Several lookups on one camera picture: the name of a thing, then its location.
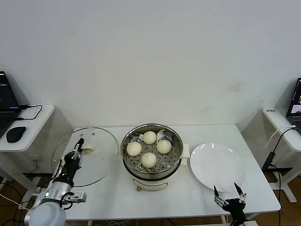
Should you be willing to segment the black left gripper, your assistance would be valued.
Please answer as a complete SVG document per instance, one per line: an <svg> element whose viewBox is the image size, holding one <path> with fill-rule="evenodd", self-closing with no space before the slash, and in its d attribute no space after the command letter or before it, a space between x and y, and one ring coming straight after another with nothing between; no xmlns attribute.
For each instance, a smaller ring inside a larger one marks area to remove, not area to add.
<svg viewBox="0 0 301 226"><path fill-rule="evenodd" d="M64 172L60 173L60 182L73 183L76 171L80 169L81 151L84 144L84 138L80 138L75 145L75 149L63 158Z"/></svg>

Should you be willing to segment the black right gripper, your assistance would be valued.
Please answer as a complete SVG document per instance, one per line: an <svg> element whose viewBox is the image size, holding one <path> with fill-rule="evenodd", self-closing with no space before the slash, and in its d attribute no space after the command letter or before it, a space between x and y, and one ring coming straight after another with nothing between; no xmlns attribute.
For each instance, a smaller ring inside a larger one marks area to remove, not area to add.
<svg viewBox="0 0 301 226"><path fill-rule="evenodd" d="M244 208L246 206L246 196L236 183L234 183L235 188L238 192L239 198L235 199L222 199L214 186L214 202L221 207L224 211L227 211L231 214L234 222L245 222L246 216L244 214Z"/></svg>

